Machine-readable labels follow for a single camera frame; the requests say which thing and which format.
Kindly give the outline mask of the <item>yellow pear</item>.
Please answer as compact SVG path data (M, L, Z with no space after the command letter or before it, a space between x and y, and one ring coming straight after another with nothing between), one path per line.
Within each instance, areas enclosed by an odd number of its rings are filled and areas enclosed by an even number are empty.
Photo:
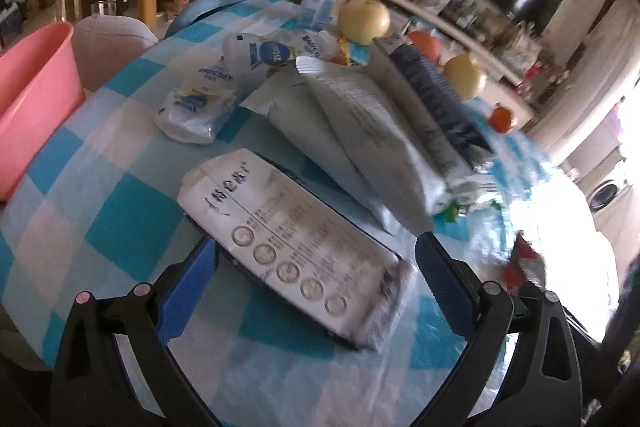
M483 93L487 75L470 54L462 53L450 58L442 70L461 98L471 100Z
M347 40L368 46L390 30L390 11L378 0L347 0L338 11L337 27Z

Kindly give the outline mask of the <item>white blue plastic wrapper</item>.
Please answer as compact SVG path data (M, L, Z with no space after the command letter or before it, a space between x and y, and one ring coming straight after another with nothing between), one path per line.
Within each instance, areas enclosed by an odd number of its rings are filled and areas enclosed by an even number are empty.
M224 61L199 67L172 89L155 115L160 131L181 143L212 143L239 104L238 83Z

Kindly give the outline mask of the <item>yellow pear right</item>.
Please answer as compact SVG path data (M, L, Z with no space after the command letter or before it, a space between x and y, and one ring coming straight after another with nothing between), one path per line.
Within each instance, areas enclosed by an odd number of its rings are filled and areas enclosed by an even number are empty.
M461 98L471 100L483 93L487 75L470 54L462 53L450 58L442 70Z

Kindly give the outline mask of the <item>white wet wipes pack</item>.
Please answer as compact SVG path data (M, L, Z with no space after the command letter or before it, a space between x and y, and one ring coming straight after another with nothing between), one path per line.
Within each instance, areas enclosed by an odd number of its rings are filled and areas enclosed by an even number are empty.
M392 234L434 228L446 183L394 104L359 67L299 57L243 103L266 117Z

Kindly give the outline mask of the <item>crushed white blue bottle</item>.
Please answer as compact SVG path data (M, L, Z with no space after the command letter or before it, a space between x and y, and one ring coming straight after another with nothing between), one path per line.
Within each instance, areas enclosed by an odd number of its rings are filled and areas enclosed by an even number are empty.
M222 58L239 78L267 78L299 56L328 58L337 54L337 40L327 31L279 29L268 36L235 34L224 39Z

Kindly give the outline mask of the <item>white milk carton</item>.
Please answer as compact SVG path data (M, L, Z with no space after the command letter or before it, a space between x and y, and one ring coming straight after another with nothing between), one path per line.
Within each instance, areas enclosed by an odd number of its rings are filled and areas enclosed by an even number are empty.
M248 273L357 349L380 351L418 270L246 148L183 177L178 203Z

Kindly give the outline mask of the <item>orange tangerine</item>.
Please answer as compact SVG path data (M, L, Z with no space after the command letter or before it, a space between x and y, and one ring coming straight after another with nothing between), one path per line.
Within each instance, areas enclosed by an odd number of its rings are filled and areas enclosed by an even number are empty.
M510 133L518 124L518 120L510 108L496 105L487 119L489 126L499 134Z

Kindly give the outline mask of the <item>pink upholstered stool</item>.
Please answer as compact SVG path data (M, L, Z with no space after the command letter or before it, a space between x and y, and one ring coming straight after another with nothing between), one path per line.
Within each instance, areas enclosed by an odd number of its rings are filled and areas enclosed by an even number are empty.
M72 47L82 87L94 92L160 40L140 20L93 14L74 25Z

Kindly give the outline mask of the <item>red snack wrapper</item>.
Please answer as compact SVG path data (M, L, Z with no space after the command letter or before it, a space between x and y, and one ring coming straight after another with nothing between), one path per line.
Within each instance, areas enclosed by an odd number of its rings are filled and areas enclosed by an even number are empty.
M502 268L502 277L506 291L517 294L527 282L533 283L539 289L546 289L546 264L544 257L537 254L523 234L518 232L508 262Z

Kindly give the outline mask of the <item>white green snack wrapper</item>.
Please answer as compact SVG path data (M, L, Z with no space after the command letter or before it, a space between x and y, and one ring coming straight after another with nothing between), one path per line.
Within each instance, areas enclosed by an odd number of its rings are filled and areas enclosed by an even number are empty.
M496 155L445 75L406 37L375 38L367 72L404 116L426 159L444 178L454 213L500 210Z

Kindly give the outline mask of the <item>yellow pear left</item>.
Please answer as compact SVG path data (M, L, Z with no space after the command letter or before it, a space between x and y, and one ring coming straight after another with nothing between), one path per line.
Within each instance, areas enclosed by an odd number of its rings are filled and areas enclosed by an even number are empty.
M390 30L390 11L378 0L347 0L338 11L337 27L347 40L368 46Z

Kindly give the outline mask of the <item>pink plastic bin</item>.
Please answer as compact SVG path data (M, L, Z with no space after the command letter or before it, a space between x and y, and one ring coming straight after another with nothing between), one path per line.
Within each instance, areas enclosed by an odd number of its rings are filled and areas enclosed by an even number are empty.
M50 23L1 55L2 202L50 136L85 102L73 34L69 23Z

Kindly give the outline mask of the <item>red apple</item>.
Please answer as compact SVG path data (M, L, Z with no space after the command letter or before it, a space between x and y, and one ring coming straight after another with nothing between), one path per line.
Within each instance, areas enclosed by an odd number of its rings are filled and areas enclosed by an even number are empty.
M423 30L409 31L407 37L430 61L436 65L439 64L442 57L442 45L437 38Z

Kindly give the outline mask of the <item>washing machine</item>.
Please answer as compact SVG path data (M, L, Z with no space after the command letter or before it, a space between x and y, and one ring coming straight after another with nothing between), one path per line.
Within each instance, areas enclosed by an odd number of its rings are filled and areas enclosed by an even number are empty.
M626 178L608 178L599 182L587 192L589 210L593 215L610 207L617 202L631 188Z

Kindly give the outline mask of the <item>white tv cabinet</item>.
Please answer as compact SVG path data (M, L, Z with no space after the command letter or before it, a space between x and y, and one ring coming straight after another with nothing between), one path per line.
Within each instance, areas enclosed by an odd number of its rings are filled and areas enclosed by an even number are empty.
M332 12L331 12L331 15L334 14L336 16L336 31L341 36L342 34L340 33L337 27L337 17L338 17L338 11L341 9L342 5L346 1L347 0L335 0L332 8ZM490 80L489 75L492 72L500 72L500 74L502 74L506 70L506 66L501 65L501 63L499 63L499 61L491 53L485 50L477 41L467 37L465 34L462 34L462 32L454 28L454 26L443 22L440 17L417 8L415 4L409 2L408 0L388 0L388 1L395 3L395 5L399 6L401 9L404 9L410 12L410 14L412 15L421 17L422 20L425 20L427 23L430 23L441 34L447 37L453 38L454 41L457 41L458 43L462 44L462 46L464 46L464 51L462 53L470 54L474 58L474 60L477 62L477 65L480 66L480 68L483 69L484 72L486 72L487 80L486 80L485 89L482 94L477 96L477 98L481 98L484 102L490 105L489 116L491 112L494 110L496 105L502 105L502 106L506 106L507 108L510 108L512 110L512 113L515 115L516 119L518 120L518 124L516 125L515 128L523 127L524 124L527 124L532 119L533 113L530 111L530 109L526 107L525 103L518 101L516 99L516 96L513 94L513 92L500 88L498 83L495 83ZM405 23L399 26L399 28L395 29L392 27L392 19L390 19L390 30L384 37L377 38L377 39L396 36L402 42L411 44L418 50L418 48L407 37L407 34L409 31L413 31L413 29L410 28L410 25L408 23ZM456 53L456 54L447 53L444 45L441 42L440 44L442 45L442 57L440 58L438 65L434 64L419 50L418 51L420 55L427 58L427 61L429 61L430 64L436 65L441 69L443 69L444 65L450 60L450 58L453 58L454 56L457 56L462 53Z

